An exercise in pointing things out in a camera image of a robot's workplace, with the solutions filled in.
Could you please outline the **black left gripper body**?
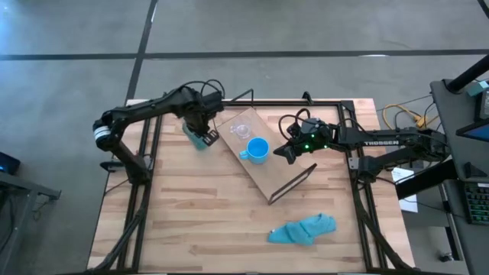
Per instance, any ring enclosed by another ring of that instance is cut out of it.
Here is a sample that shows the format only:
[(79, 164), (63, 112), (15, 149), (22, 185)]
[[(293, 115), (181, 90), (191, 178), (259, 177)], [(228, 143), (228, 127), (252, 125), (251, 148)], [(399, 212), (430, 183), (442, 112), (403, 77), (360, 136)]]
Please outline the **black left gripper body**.
[(207, 134), (209, 121), (214, 118), (214, 112), (209, 110), (188, 109), (185, 111), (185, 123), (195, 134)]

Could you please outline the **teal green tumbler cup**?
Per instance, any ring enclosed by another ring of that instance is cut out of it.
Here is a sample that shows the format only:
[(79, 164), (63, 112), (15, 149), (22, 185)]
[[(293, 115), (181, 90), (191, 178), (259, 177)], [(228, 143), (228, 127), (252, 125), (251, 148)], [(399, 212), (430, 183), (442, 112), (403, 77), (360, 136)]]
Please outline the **teal green tumbler cup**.
[(193, 133), (192, 131), (191, 131), (191, 134), (186, 134), (186, 136), (188, 137), (189, 141), (193, 144), (195, 149), (205, 150), (207, 148), (207, 146), (202, 142), (202, 137), (198, 136), (197, 134)]

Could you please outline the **blue plastic mug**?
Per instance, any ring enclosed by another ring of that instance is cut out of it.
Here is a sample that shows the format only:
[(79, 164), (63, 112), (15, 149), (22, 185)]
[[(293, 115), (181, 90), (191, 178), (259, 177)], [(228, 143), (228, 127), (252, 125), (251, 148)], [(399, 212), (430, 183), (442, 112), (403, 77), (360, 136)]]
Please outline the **blue plastic mug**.
[(263, 164), (267, 161), (270, 146), (262, 137), (254, 137), (246, 145), (246, 149), (239, 153), (239, 158), (248, 160), (252, 164)]

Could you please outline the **clear glass mug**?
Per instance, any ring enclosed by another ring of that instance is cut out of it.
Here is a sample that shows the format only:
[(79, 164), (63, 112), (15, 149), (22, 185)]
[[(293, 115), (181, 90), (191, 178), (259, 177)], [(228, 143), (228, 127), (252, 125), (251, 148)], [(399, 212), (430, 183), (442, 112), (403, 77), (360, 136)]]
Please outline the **clear glass mug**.
[(251, 135), (251, 119), (247, 115), (239, 115), (233, 119), (230, 132), (240, 139), (247, 139)]

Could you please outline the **teal cloth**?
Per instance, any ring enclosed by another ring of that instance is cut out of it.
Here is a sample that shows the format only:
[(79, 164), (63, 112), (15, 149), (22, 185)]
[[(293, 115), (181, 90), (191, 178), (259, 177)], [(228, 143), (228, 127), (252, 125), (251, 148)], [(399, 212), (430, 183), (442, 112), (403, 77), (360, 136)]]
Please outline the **teal cloth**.
[(332, 216), (319, 213), (272, 229), (267, 241), (274, 244), (311, 246), (318, 236), (333, 233), (336, 228), (336, 220)]

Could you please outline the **white paper sheet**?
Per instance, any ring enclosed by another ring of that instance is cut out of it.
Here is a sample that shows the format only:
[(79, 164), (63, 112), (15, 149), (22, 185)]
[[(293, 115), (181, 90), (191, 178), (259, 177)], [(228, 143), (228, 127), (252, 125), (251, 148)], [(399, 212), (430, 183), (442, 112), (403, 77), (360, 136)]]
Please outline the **white paper sheet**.
[[(403, 183), (406, 180), (412, 179), (414, 177), (414, 172), (412, 170), (407, 170), (404, 168), (395, 167), (391, 171), (391, 176), (396, 185)], [(400, 208), (405, 212), (418, 212), (418, 204), (416, 195), (408, 196), (406, 199), (399, 200)]]

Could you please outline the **black stand bar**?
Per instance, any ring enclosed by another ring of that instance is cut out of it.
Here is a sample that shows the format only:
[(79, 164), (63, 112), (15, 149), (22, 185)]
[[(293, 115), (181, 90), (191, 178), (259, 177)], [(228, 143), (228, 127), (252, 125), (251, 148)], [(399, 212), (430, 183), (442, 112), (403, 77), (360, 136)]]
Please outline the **black stand bar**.
[(438, 186), (446, 180), (456, 179), (458, 179), (458, 174), (454, 162), (453, 160), (447, 160), (400, 181), (396, 185), (397, 198), (405, 199), (426, 189)]

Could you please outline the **dark grey desk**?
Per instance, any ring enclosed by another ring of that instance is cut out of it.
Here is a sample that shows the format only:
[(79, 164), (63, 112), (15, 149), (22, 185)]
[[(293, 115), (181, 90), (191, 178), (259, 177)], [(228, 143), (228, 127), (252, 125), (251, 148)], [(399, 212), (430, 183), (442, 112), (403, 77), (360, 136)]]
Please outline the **dark grey desk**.
[[(489, 275), (489, 226), (468, 223), (462, 203), (462, 188), (466, 183), (489, 183), (489, 143), (456, 135), (459, 128), (474, 122), (475, 99), (464, 92), (453, 94), (439, 81), (431, 82), (430, 88), (458, 174), (458, 179), (446, 180), (444, 187), (456, 214), (455, 226), (465, 263), (470, 275)], [(464, 173), (467, 162), (483, 170), (487, 177), (467, 178)]]

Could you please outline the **computer monitor with blue screen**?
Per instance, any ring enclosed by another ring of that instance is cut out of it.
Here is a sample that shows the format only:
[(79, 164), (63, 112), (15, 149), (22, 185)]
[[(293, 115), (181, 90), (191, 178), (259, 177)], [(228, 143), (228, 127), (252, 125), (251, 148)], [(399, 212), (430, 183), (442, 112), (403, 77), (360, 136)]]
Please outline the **computer monitor with blue screen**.
[(489, 118), (459, 128), (456, 131), (459, 137), (470, 138), (478, 141), (489, 142)]

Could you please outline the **thick black pole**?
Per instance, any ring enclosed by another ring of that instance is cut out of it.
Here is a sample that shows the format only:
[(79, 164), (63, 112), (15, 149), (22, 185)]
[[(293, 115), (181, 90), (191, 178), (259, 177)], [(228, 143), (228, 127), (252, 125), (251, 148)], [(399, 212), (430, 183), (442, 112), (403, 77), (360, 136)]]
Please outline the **thick black pole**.
[(476, 62), (473, 66), (469, 67), (461, 75), (448, 82), (445, 86), (451, 93), (458, 94), (461, 89), (465, 88), (469, 83), (486, 73), (488, 70), (489, 54)]

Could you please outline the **black box device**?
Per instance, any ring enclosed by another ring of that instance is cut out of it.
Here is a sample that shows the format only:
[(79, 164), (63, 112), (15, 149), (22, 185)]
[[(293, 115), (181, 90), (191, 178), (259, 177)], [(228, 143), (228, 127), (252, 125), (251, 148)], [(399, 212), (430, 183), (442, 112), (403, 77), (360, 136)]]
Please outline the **black box device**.
[(480, 121), (489, 118), (489, 90), (476, 96), (474, 119)]

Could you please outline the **black keyboard with green keys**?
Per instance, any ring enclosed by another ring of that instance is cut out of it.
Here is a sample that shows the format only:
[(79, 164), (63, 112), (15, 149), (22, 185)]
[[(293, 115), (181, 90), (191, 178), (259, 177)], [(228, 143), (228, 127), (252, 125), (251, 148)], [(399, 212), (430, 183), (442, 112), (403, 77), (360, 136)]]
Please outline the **black keyboard with green keys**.
[(462, 198), (468, 222), (489, 226), (489, 183), (466, 183)]

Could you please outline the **black device with blue light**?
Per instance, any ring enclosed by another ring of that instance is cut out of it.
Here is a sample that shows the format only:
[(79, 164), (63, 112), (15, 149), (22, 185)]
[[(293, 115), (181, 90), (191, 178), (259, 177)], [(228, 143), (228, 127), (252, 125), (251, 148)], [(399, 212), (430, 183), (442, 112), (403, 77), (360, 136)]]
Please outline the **black device with blue light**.
[(20, 160), (0, 152), (0, 172), (15, 175), (20, 165)]

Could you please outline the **wooden shelf with black frame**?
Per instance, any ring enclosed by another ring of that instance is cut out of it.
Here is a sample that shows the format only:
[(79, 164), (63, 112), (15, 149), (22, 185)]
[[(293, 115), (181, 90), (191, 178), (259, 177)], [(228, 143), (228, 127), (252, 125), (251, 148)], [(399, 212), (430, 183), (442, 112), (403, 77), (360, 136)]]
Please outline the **wooden shelf with black frame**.
[[(218, 126), (218, 132), (221, 139), (228, 145), (238, 162), (264, 195), (267, 203), (271, 205), (290, 190), (306, 181), (317, 165), (313, 163), (304, 168), (298, 163), (288, 164), (286, 158), (273, 154), (273, 150), (283, 144), (283, 138), (261, 117), (258, 103), (253, 99), (244, 99), (245, 96), (243, 93), (235, 99), (225, 101), (228, 106), (244, 106), (246, 109), (230, 119), (225, 119)], [(247, 115), (251, 119), (251, 135), (247, 139), (240, 139), (230, 132), (233, 119), (239, 115)], [(242, 160), (238, 156), (240, 152), (246, 149), (250, 139), (255, 137), (264, 138), (270, 146), (267, 161), (263, 164), (252, 164), (250, 161)]]

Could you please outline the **black triangular bracket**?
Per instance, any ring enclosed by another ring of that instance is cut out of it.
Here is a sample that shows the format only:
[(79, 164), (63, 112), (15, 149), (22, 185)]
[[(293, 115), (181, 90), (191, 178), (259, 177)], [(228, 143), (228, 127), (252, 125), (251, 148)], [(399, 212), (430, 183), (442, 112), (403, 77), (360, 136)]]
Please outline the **black triangular bracket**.
[(467, 178), (470, 177), (487, 177), (487, 174), (473, 165), (471, 162), (467, 162), (464, 164), (464, 173)]

